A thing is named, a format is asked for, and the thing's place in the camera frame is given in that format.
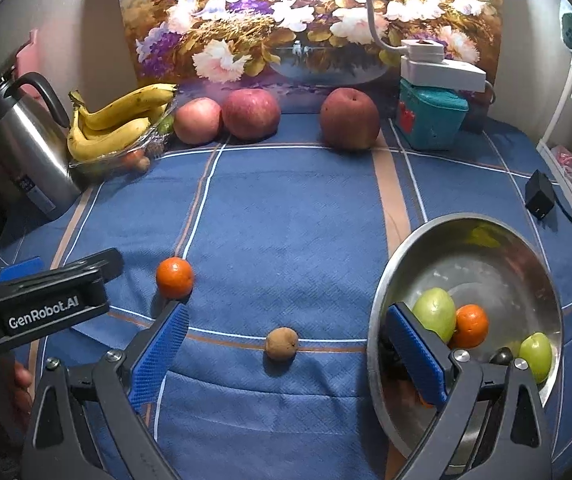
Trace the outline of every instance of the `teal plastic container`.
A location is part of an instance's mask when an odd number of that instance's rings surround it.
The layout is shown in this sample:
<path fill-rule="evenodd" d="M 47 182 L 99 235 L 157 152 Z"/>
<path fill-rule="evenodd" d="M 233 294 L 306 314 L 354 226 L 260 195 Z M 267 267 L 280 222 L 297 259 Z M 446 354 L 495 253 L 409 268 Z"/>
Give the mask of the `teal plastic container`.
<path fill-rule="evenodd" d="M 468 101 L 452 90 L 413 86 L 400 80 L 395 123 L 415 150 L 449 150 L 468 111 Z"/>

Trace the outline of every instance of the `floral backdrop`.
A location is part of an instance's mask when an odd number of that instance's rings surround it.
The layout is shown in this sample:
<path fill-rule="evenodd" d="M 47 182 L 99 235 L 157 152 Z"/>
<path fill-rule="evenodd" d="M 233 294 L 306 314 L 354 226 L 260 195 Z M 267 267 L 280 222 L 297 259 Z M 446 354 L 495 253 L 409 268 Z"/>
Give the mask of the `floral backdrop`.
<path fill-rule="evenodd" d="M 139 82 L 178 82 L 187 98 L 240 87 L 316 112 L 338 86 L 394 104 L 399 57 L 375 46 L 365 0 L 120 0 Z M 495 78 L 502 0 L 374 0 L 381 38 L 436 40 Z M 487 101 L 468 96 L 482 107 Z"/>

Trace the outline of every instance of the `container lid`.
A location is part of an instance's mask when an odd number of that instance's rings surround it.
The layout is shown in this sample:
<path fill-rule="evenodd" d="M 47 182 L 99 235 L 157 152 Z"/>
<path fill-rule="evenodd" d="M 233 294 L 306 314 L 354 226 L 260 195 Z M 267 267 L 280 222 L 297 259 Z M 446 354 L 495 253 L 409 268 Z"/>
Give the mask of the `container lid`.
<path fill-rule="evenodd" d="M 457 95 L 453 90 L 433 86 L 414 86 L 406 79 L 401 80 L 402 86 L 426 105 L 448 110 L 468 111 L 468 101 Z"/>

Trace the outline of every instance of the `screw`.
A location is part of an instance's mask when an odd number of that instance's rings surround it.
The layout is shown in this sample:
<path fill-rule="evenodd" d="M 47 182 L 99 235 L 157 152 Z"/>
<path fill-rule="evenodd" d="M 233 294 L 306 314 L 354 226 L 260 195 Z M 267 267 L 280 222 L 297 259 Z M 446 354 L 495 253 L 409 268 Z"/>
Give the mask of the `screw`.
<path fill-rule="evenodd" d="M 124 352 L 122 352 L 121 350 L 109 350 L 108 352 L 106 352 L 106 360 L 109 363 L 116 363 L 122 357 L 124 357 Z"/>
<path fill-rule="evenodd" d="M 470 361 L 470 354 L 465 350 L 455 350 L 452 354 L 455 361 L 459 361 L 460 363 L 467 363 Z"/>
<path fill-rule="evenodd" d="M 522 359 L 521 357 L 518 357 L 517 359 L 515 359 L 515 368 L 519 368 L 519 370 L 527 370 L 528 369 L 528 363 L 526 362 L 526 359 Z"/>
<path fill-rule="evenodd" d="M 46 359 L 46 369 L 53 371 L 56 370 L 60 366 L 60 360 L 56 357 L 49 357 Z"/>

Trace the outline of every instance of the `white wall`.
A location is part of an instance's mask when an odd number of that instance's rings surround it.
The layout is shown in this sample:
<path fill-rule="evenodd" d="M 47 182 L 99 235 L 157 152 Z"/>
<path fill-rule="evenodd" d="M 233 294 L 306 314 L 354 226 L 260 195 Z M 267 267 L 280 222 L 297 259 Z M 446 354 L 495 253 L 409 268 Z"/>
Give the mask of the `white wall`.
<path fill-rule="evenodd" d="M 560 40 L 559 0 L 504 0 L 503 14 L 491 116 L 536 140 L 559 99 L 570 60 Z M 0 70 L 33 27 L 40 32 L 41 71 L 65 105 L 73 88 L 91 108 L 135 88 L 118 0 L 6 0 L 0 6 Z M 559 131 L 559 142 L 572 137 L 572 109 Z"/>

